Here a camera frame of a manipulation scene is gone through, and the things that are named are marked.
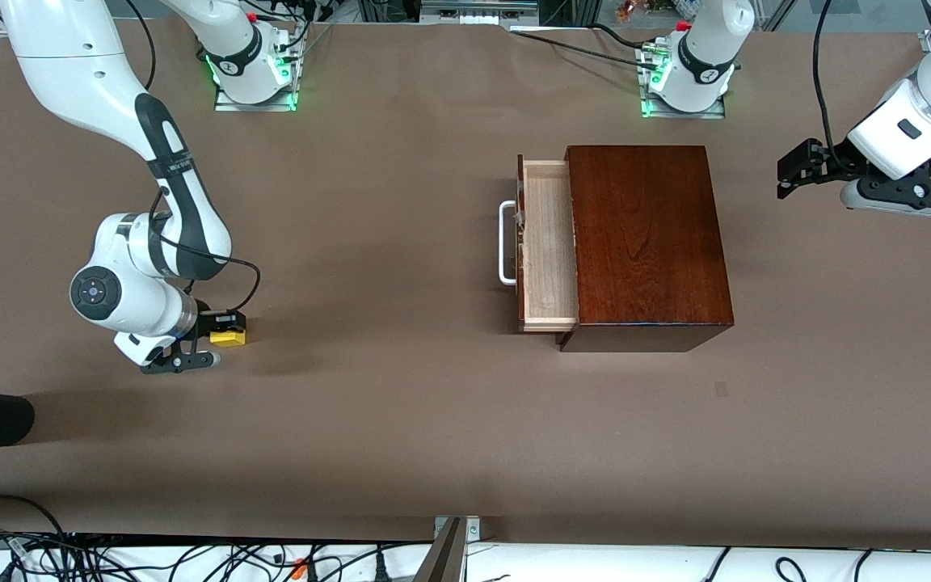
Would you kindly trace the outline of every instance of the white handle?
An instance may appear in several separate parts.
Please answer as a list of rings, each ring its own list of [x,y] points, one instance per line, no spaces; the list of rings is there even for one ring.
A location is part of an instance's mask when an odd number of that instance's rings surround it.
[[[515,200],[506,200],[498,207],[498,279],[503,285],[515,287],[516,280],[505,276],[505,209],[516,207]]]

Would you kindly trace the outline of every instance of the yellow block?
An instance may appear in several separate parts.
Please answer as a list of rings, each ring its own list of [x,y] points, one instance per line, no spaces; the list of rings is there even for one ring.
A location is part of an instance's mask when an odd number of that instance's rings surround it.
[[[246,331],[211,331],[210,343],[219,348],[246,345]]]

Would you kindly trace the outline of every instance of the brown table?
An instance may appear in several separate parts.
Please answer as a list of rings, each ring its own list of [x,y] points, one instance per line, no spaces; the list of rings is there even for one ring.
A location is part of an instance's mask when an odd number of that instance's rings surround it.
[[[727,120],[678,121],[640,117],[630,67],[487,26],[338,26],[300,111],[215,114],[192,34],[153,29],[153,92],[265,273],[252,343],[145,377],[73,313],[99,221],[154,184],[42,110],[0,41],[0,393],[40,410],[0,492],[85,531],[424,538],[466,512],[511,541],[931,546],[931,221],[851,213],[838,184],[775,200],[776,159],[820,136],[809,36],[754,34]],[[827,36],[837,136],[919,58],[908,34]],[[513,334],[516,155],[616,143],[708,148],[735,328],[691,353]]]

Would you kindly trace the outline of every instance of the wooden cabinet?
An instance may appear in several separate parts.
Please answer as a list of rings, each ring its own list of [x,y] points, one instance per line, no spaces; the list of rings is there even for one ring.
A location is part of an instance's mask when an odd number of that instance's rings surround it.
[[[520,330],[563,351],[688,351],[735,323],[701,146],[520,156]]]

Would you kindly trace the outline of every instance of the wooden drawer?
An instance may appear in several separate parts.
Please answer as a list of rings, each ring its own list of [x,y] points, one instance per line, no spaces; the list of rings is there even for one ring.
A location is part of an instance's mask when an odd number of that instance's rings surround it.
[[[700,146],[572,146],[518,161],[520,330],[563,351],[687,351],[734,324]]]

